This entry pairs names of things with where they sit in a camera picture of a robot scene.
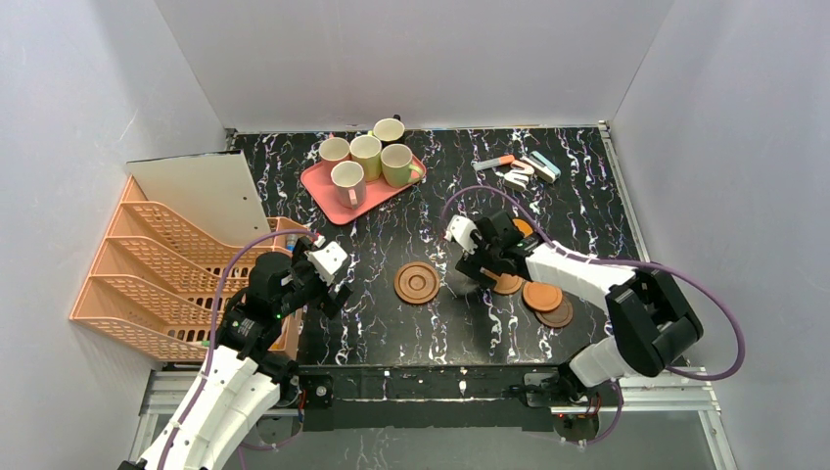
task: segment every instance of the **green mug handle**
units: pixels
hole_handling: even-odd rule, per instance
[[[412,171],[415,171],[416,173],[418,173],[418,177],[417,177],[417,178],[413,178],[413,177],[412,177]],[[410,175],[410,176],[409,176],[409,180],[408,180],[408,181],[406,181],[406,184],[412,184],[412,183],[414,183],[414,182],[416,182],[416,181],[420,181],[420,180],[421,180],[421,178],[423,178],[423,177],[424,177],[424,170],[423,170],[423,169],[421,169],[421,167],[420,167],[420,166],[417,166],[416,164],[409,164],[409,175]]]

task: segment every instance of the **wooden coaster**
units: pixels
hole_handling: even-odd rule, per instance
[[[438,272],[425,262],[415,261],[400,267],[394,276],[394,291],[408,304],[425,304],[440,288]]]
[[[502,296],[509,296],[511,294],[519,292],[519,289],[522,289],[523,280],[519,276],[514,276],[511,274],[502,274],[500,276],[496,276],[490,271],[485,271],[484,274],[496,280],[495,287],[493,287],[492,289],[493,292],[496,294],[500,294]]]
[[[531,310],[547,313],[562,302],[562,289],[541,282],[528,282],[522,291],[522,299]]]
[[[545,326],[550,328],[565,328],[574,319],[574,307],[568,299],[563,298],[562,303],[553,311],[547,313],[535,311],[534,314],[536,315],[536,319],[539,320],[539,323]]]
[[[529,237],[533,234],[533,227],[531,227],[529,223],[525,222],[524,220],[521,220],[520,218],[514,218],[513,225],[516,225],[516,228],[518,228],[526,237]]]

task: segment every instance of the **cup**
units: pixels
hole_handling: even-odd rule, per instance
[[[341,137],[329,137],[320,144],[318,153],[327,170],[331,171],[340,162],[348,160],[348,141]]]
[[[381,141],[373,135],[361,135],[351,141],[351,159],[363,166],[366,182],[381,177]]]
[[[340,162],[332,169],[332,182],[337,187],[340,204],[357,209],[366,201],[366,178],[363,166],[355,162]]]
[[[387,148],[391,144],[403,143],[404,130],[406,127],[400,121],[400,116],[394,115],[394,117],[379,120],[372,128],[372,134],[381,140],[384,148]]]
[[[391,187],[400,188],[424,177],[424,170],[412,162],[412,151],[403,144],[391,144],[381,153],[384,177]],[[412,177],[412,171],[418,173]]]

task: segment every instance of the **black marble tabletop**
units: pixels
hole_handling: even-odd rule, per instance
[[[355,133],[335,133],[347,139]],[[426,178],[337,226],[326,219],[300,184],[314,165],[320,133],[240,134],[243,149],[268,216],[286,216],[325,235],[351,255],[347,280],[354,294],[339,317],[309,312],[300,337],[306,364],[479,364],[560,362],[589,342],[604,338],[609,325],[597,307],[566,294],[574,321],[563,329],[539,324],[521,292],[499,296],[474,285],[454,269],[460,249],[442,239],[439,220],[445,201],[475,184],[518,198],[564,246],[604,258],[635,259],[637,250],[623,201],[599,131],[595,127],[408,131],[406,144],[427,168]],[[549,184],[535,178],[529,189],[505,189],[499,169],[473,171],[471,162],[538,151],[562,171]],[[470,218],[510,205],[485,192],[456,200],[450,215]],[[407,305],[394,292],[397,270],[410,261],[432,264],[442,276],[438,296],[426,305]]]

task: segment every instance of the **orange basket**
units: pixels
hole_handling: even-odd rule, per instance
[[[268,222],[272,230],[305,228],[285,217]],[[248,285],[256,257],[291,254],[285,238],[260,243],[236,263],[219,298],[219,321],[226,297]],[[147,201],[130,177],[69,319],[159,361],[202,361],[219,274],[241,248]],[[302,310],[283,320],[272,351],[297,357],[301,320]]]

